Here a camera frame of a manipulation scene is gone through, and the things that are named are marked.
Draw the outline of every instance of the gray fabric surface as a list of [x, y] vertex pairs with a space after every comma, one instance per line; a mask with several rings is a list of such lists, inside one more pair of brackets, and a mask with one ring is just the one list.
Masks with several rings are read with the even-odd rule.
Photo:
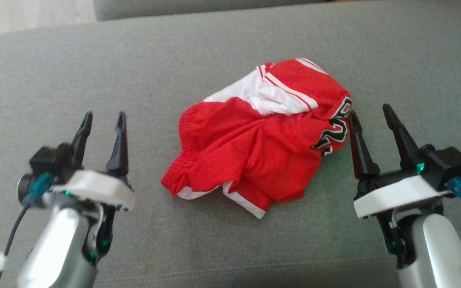
[[[128, 115], [136, 207], [115, 219], [96, 287], [392, 287], [377, 222], [355, 216], [349, 147], [328, 156], [306, 197], [262, 220], [213, 193], [171, 197], [160, 180], [180, 151], [179, 115], [256, 64], [307, 57], [346, 87], [371, 153], [399, 162], [381, 106], [419, 144], [461, 150], [461, 2], [347, 2], [23, 31], [0, 38], [0, 249], [20, 206], [15, 186], [42, 145], [70, 141], [95, 113], [85, 164], [102, 169], [119, 110]], [[461, 203], [446, 201], [461, 236]], [[2, 287], [49, 212], [31, 211]]]
[[93, 0], [97, 20], [226, 11], [325, 2], [326, 0]]

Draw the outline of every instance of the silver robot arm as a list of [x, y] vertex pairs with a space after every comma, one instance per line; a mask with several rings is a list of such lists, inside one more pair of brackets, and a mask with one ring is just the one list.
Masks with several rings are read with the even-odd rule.
[[133, 191], [115, 177], [78, 170], [44, 196], [45, 204], [52, 198], [53, 215], [20, 271], [18, 287], [92, 287], [101, 258], [97, 237], [107, 217], [103, 204], [131, 210]]
[[352, 111], [354, 198], [359, 218], [376, 217], [388, 253], [397, 257], [401, 288], [461, 288], [461, 241], [443, 216], [443, 197], [461, 198], [461, 153], [454, 147], [421, 149], [388, 104], [384, 115], [395, 135], [401, 170], [380, 173]]
[[30, 159], [32, 173], [20, 179], [21, 215], [29, 207], [51, 209], [52, 215], [22, 266], [19, 288], [92, 287], [97, 263], [110, 249], [115, 212], [134, 207], [135, 195], [127, 179], [126, 115], [119, 115], [117, 138], [105, 172], [82, 166], [92, 118], [88, 112], [71, 144], [39, 149]]

